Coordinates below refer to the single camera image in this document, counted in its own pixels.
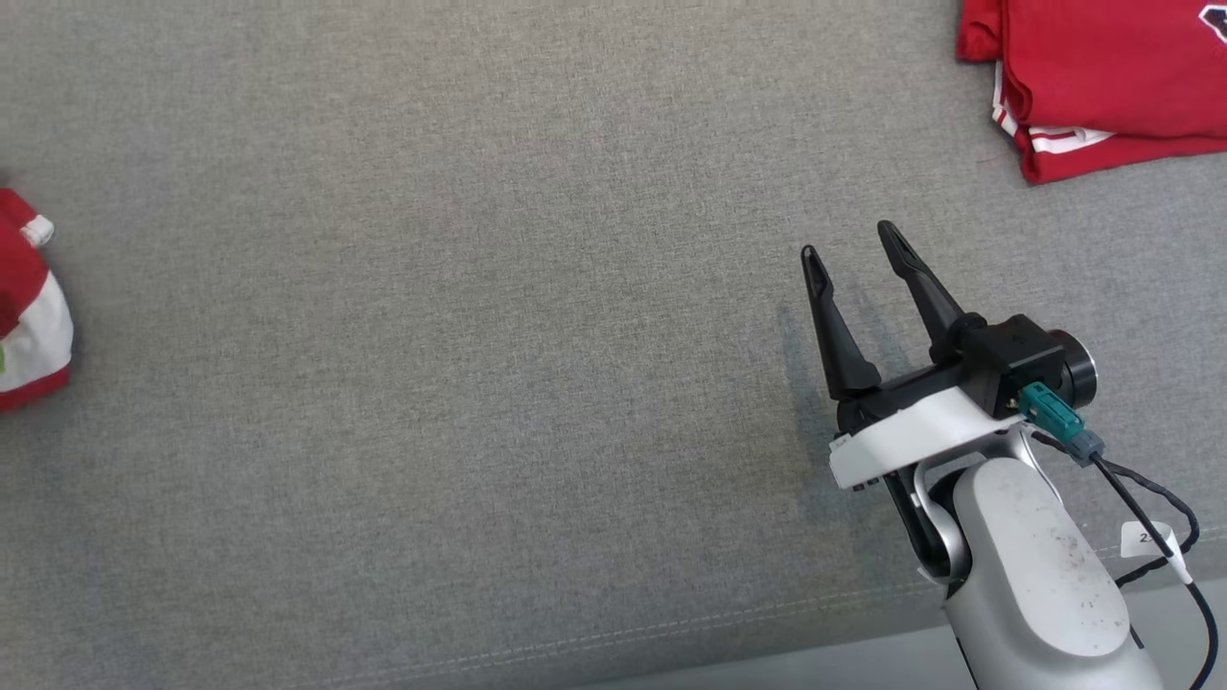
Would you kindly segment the grey fabric sofa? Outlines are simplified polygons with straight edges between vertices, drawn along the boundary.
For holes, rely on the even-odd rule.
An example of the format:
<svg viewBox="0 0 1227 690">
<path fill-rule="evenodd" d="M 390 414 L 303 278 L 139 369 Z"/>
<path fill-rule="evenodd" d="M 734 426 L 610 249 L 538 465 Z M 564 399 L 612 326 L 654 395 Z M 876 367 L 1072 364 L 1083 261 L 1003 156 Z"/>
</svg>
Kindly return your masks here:
<svg viewBox="0 0 1227 690">
<path fill-rule="evenodd" d="M 1029 185 L 957 0 L 0 0 L 70 384 L 0 416 L 0 690 L 548 690 L 942 622 L 863 351 L 1071 331 L 1227 578 L 1227 153 Z"/>
</svg>

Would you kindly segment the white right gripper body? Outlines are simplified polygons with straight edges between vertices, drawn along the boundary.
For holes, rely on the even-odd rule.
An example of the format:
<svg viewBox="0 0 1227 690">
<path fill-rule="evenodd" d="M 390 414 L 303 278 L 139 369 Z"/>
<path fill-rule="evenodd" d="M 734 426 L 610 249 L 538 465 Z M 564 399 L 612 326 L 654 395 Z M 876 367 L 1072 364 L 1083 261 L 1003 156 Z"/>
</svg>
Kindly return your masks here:
<svg viewBox="0 0 1227 690">
<path fill-rule="evenodd" d="M 829 468 L 852 489 L 925 460 L 951 460 L 1025 421 L 995 417 L 961 387 L 962 365 L 933 366 L 838 401 Z"/>
</svg>

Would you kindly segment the red jersey shirt white sleeves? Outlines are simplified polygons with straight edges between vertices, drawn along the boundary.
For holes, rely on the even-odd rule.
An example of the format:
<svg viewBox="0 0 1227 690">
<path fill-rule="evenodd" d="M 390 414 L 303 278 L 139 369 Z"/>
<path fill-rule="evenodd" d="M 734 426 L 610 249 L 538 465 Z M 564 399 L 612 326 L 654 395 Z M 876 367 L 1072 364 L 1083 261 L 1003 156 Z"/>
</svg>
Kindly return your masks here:
<svg viewBox="0 0 1227 690">
<path fill-rule="evenodd" d="M 961 0 L 956 56 L 1039 185 L 1227 152 L 1227 0 Z"/>
</svg>

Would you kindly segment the red shorts white stripes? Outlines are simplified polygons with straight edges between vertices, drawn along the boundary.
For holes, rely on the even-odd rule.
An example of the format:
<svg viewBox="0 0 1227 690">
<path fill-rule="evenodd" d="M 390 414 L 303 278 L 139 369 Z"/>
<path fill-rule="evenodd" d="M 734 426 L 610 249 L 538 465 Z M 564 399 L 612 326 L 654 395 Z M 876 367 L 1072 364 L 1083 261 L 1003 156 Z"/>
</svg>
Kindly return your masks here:
<svg viewBox="0 0 1227 690">
<path fill-rule="evenodd" d="M 38 401 L 70 379 L 75 327 L 42 249 L 54 223 L 0 188 L 0 414 Z"/>
</svg>

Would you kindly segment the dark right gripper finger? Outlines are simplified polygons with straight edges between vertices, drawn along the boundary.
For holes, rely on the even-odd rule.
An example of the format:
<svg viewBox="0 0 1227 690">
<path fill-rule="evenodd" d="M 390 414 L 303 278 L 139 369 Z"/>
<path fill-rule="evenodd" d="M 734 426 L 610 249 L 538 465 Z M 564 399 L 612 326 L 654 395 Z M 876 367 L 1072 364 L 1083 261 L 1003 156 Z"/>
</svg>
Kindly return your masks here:
<svg viewBox="0 0 1227 690">
<path fill-rule="evenodd" d="M 892 221 L 879 221 L 877 232 L 890 266 L 907 285 L 930 336 L 929 357 L 934 363 L 956 359 L 951 331 L 964 311 Z"/>
<path fill-rule="evenodd" d="M 800 260 L 829 397 L 833 401 L 865 397 L 879 388 L 881 374 L 863 357 L 845 325 L 834 303 L 834 284 L 815 247 L 802 247 Z"/>
</svg>

